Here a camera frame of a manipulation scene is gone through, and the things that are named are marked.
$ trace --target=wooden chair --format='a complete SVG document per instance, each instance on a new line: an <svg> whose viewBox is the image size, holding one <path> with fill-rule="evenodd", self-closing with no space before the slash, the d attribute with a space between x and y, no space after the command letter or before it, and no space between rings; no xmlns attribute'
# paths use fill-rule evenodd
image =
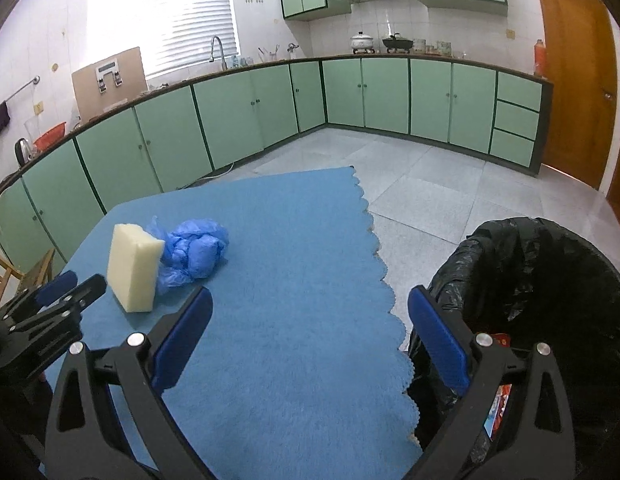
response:
<svg viewBox="0 0 620 480"><path fill-rule="evenodd" d="M19 280L17 293L28 288L29 286L38 286L47 283L52 279L52 260L55 256L55 250L50 249L42 259L40 259L34 267L26 274L16 269L10 262L0 255L0 268L4 271L0 272L0 305L2 297L11 277Z"/></svg>

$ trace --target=drawer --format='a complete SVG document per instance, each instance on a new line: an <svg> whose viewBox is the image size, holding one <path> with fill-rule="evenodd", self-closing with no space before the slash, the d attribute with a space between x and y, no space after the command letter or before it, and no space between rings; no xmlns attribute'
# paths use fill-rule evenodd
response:
<svg viewBox="0 0 620 480"><path fill-rule="evenodd" d="M495 128L534 140L538 122L538 113L497 101L497 114L494 117Z"/></svg>
<svg viewBox="0 0 620 480"><path fill-rule="evenodd" d="M541 106L541 87L541 83L530 79L499 72L497 97L538 112Z"/></svg>
<svg viewBox="0 0 620 480"><path fill-rule="evenodd" d="M534 146L535 143L532 140L493 130L490 154L528 168Z"/></svg>

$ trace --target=yellow sponge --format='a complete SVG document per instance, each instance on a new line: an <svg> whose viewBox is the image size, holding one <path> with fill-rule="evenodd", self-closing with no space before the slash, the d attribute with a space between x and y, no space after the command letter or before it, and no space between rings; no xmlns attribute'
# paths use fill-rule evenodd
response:
<svg viewBox="0 0 620 480"><path fill-rule="evenodd" d="M107 279L126 312L152 310L164 243L136 224L114 226Z"/></svg>

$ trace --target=countertop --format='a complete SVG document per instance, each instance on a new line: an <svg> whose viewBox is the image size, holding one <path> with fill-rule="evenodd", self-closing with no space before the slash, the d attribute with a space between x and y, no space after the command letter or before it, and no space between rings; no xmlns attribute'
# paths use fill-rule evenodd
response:
<svg viewBox="0 0 620 480"><path fill-rule="evenodd" d="M205 74L205 75L198 76L198 77L195 77L195 78L192 78L192 79L186 79L184 81L171 84L171 85L169 85L167 87L164 87L164 88L157 88L155 90L151 90L149 92L145 92L144 94L140 95L136 99L133 99L132 101L128 101L127 103L121 105L120 107L113 108L112 110L109 110L106 113L104 113L104 114L102 114L102 115L100 115L98 117L92 118L87 123L82 124L81 126L75 128L72 132L69 132L63 139L61 139L58 143L56 143L54 146L52 146L49 150L47 150L43 154L39 155L34 160L31 160L29 163L27 163L21 169L19 169L15 173L11 174L8 178L4 179L4 181L2 181L2 183L0 184L0 195L4 191L4 189L7 189L8 187L10 187L16 180L19 179L19 177L23 173L28 171L37 162L39 162L41 159L45 158L47 155L52 153L59 146L61 146L61 145L65 144L66 142L69 142L70 140L74 139L77 135L81 134L85 130L89 129L90 127L94 126L95 124L100 123L101 121L106 120L109 117L112 117L112 116L114 116L114 115L116 115L116 114L118 114L118 113L120 113L120 112L122 112L124 110L127 110L128 108L131 108L131 107L133 107L135 105L138 105L139 103L142 103L144 101L148 101L148 100L150 100L150 99L152 99L154 97L157 97L159 95L171 92L172 90L177 90L177 89L183 88L185 86L193 85L193 84L196 84L196 83L199 83L199 82L202 82L202 81L207 81L209 79L214 79L214 78L217 78L217 77L228 75L230 73L245 72L247 70L254 70L254 69L257 69L257 68L263 68L263 67L267 67L267 66L277 66L277 65L288 64L288 63L303 63L303 62L308 62L308 61L326 61L326 60L331 60L331 59L359 59L359 58L368 58L368 57L369 58L375 58L375 57L384 57L384 58L397 57L397 58L406 58L406 59L429 59L429 60L438 60L438 61L445 61L445 62L460 63L460 64L466 64L466 65L471 65L471 66L478 66L478 67L481 67L481 68L489 68L489 69L492 69L492 70L498 70L499 72L509 73L509 74L516 75L518 77L529 79L530 81L535 81L535 82L542 83L542 84L552 84L551 82L549 82L546 79L542 79L542 78L539 78L537 76L526 74L524 72L519 72L517 70L511 70L509 68L504 68L504 67L497 66L497 65L491 65L491 64L483 63L483 62L479 62L479 61L472 61L472 60L469 60L469 59L456 59L456 58L453 58L453 57L446 57L446 56L429 56L429 55L426 55L426 54L343 54L343 55L339 55L339 56L327 56L327 57L305 57L305 58L293 59L293 60L283 59L283 60L278 60L278 61L273 61L273 62L265 62L265 63L254 64L254 65L245 66L245 67L231 68L231 69L229 69L229 70L227 70L225 72L214 72L214 73L210 73L210 74Z"/></svg>

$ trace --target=towel rack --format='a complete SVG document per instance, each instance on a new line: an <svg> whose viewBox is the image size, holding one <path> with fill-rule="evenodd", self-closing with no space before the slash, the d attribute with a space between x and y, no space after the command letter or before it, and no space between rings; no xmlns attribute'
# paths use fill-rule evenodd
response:
<svg viewBox="0 0 620 480"><path fill-rule="evenodd" d="M28 81L25 85L23 85L21 88L19 88L15 93L13 93L10 97L8 97L6 99L6 101L12 99L15 95L17 95L19 92L21 92L21 90L23 90L24 88L26 88L26 86L28 86L30 83L32 83L33 85L36 85L39 83L39 81L41 81L41 78L36 75L34 76L30 81Z"/></svg>

